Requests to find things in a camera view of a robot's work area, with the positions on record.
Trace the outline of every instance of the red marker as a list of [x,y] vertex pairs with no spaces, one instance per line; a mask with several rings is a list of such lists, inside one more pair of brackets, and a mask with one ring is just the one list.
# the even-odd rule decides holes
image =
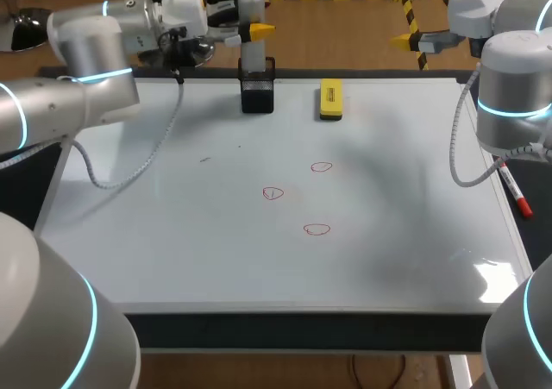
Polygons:
[[521,193],[521,190],[519,189],[518,184],[516,183],[516,180],[513,176],[511,176],[510,169],[508,169],[508,166],[506,166],[505,163],[500,165],[500,174],[502,175],[502,178],[504,178],[504,182],[508,185],[508,189],[510,190],[511,194],[513,195],[514,199],[516,199],[517,207],[521,211],[521,214],[524,216],[524,218],[531,218],[533,216],[533,211],[531,210],[531,207],[527,203],[527,200],[524,197],[524,194]]

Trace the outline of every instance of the white table surface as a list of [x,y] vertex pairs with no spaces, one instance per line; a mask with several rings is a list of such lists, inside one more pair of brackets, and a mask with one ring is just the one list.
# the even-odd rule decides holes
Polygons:
[[[135,120],[78,136],[101,180],[139,166],[172,113],[172,80],[138,83]],[[497,175],[470,189],[450,177],[461,86],[344,79],[340,122],[317,120],[319,86],[277,80],[276,110],[257,116],[241,113],[236,80],[187,80],[152,167],[101,191],[73,149],[37,232],[127,313],[493,312],[530,265]],[[464,179],[491,161],[475,115],[469,97]],[[331,229],[310,235],[323,232],[304,229],[315,223]]]

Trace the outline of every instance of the whiteboard eraser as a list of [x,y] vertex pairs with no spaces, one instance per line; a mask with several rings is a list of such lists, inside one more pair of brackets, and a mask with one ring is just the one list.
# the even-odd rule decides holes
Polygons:
[[320,84],[320,118],[341,120],[342,117],[342,81],[338,78],[323,78]]

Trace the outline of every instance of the white robotic arm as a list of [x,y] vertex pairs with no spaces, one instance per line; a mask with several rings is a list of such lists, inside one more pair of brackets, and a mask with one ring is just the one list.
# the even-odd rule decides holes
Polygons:
[[[253,1],[260,0],[238,2],[241,22],[227,28],[210,28],[204,0],[106,1],[51,14],[48,38],[74,79],[0,84],[0,154],[133,116],[140,100],[128,55],[156,49],[163,36],[171,37],[169,47],[205,36],[242,45],[242,58],[264,68],[262,40],[274,28],[255,22],[262,20],[254,17]],[[261,46],[262,54],[248,45]]]

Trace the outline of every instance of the black mesh pencil holder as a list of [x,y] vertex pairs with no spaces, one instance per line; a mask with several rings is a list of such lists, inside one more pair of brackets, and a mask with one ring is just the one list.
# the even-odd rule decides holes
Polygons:
[[274,76],[276,61],[267,57],[264,72],[244,72],[242,59],[238,60],[238,78],[241,89],[243,113],[272,113],[274,111]]

